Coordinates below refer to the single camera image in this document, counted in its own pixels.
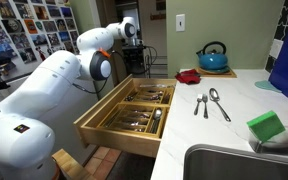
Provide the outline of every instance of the stainless steel sink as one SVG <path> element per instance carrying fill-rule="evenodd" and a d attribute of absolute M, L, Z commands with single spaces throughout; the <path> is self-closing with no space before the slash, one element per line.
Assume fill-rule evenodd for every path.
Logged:
<path fill-rule="evenodd" d="M 184 180 L 288 180 L 288 158 L 210 145 L 186 151 Z"/>

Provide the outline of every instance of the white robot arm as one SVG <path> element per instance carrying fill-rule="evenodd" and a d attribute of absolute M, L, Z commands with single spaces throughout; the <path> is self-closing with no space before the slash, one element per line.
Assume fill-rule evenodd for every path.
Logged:
<path fill-rule="evenodd" d="M 105 80 L 111 66 L 106 53 L 114 38 L 133 38 L 132 18 L 107 28 L 95 28 L 77 39 L 79 55 L 57 51 L 0 102 L 0 172 L 4 179 L 51 179 L 55 163 L 50 153 L 55 135 L 38 118 L 56 107 L 75 79 Z"/>

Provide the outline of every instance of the outlet cover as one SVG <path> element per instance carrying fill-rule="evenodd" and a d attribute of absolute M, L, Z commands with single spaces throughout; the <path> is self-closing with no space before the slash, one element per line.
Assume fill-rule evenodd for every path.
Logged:
<path fill-rule="evenodd" d="M 277 59 L 278 55 L 280 54 L 280 51 L 282 49 L 282 46 L 283 46 L 283 41 L 278 40 L 278 39 L 274 39 L 272 47 L 271 47 L 271 51 L 270 51 L 270 56 Z"/>

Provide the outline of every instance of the kettle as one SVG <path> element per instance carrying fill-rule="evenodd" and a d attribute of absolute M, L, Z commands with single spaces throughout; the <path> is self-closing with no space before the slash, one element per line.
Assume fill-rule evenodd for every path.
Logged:
<path fill-rule="evenodd" d="M 222 52 L 217 52 L 213 49 L 206 53 L 206 49 L 212 45 L 220 45 L 222 47 Z M 219 41 L 213 41 L 206 44 L 202 50 L 196 52 L 199 58 L 200 67 L 205 70 L 219 70 L 226 68 L 227 57 L 225 52 L 226 46 Z"/>

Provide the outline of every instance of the green wall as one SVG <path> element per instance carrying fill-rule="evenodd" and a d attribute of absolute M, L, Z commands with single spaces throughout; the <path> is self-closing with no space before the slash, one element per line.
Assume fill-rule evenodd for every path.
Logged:
<path fill-rule="evenodd" d="M 231 68 L 264 68 L 284 0 L 167 0 L 168 75 L 198 66 L 196 52 L 217 40 Z M 185 14 L 185 31 L 175 17 Z"/>
<path fill-rule="evenodd" d="M 93 29 L 94 22 L 91 12 L 90 0 L 70 1 L 72 11 L 76 20 L 76 26 L 80 34 Z"/>

